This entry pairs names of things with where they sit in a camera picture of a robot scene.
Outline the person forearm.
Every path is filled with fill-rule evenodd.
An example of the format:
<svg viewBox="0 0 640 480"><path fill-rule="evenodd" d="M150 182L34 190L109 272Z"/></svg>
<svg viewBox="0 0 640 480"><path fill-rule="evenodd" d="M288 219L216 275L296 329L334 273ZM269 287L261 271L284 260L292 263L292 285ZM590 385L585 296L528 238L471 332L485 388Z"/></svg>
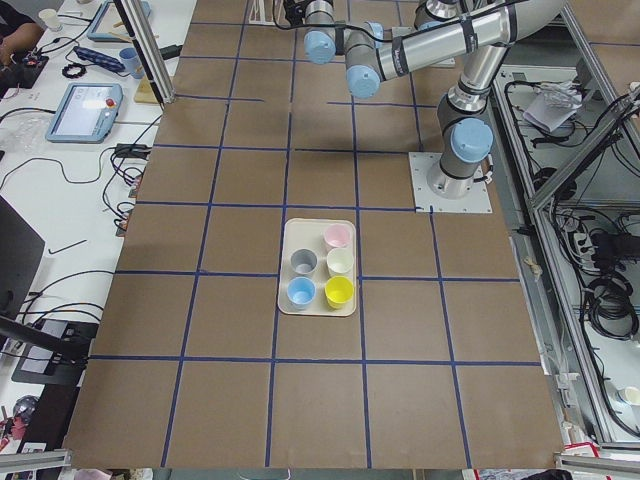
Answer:
<svg viewBox="0 0 640 480"><path fill-rule="evenodd" d="M1 42L1 64L9 65L14 54L35 48L43 34L44 30L37 23L29 22L20 25Z"/></svg>

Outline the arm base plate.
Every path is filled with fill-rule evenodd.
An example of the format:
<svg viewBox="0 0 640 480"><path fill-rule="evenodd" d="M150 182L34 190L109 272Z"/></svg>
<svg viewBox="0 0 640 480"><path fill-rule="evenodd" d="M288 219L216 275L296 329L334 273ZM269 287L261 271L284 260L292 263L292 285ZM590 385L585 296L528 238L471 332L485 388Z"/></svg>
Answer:
<svg viewBox="0 0 640 480"><path fill-rule="evenodd" d="M440 169L439 152L408 154L415 210L423 213L490 214L493 212L488 193L489 169L479 164L474 176L466 180L447 177Z"/></svg>

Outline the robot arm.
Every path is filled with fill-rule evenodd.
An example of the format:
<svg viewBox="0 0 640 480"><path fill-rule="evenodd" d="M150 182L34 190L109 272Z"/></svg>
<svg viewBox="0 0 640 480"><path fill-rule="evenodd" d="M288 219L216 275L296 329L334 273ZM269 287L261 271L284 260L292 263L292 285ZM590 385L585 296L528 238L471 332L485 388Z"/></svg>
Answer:
<svg viewBox="0 0 640 480"><path fill-rule="evenodd" d="M491 83L510 47L548 25L562 1L493 1L465 10L459 1L422 1L413 29L385 37L377 22L350 25L334 18L330 1L287 1L285 17L304 27L304 48L315 64L336 56L346 62L352 97L373 97L382 82L409 75L443 60L462 56L464 70L438 105L445 145L429 173L439 196L467 193L479 164L489 155L493 132L482 120Z"/></svg>
<svg viewBox="0 0 640 480"><path fill-rule="evenodd" d="M457 0L421 0L415 10L414 28L424 30L459 15Z"/></svg>

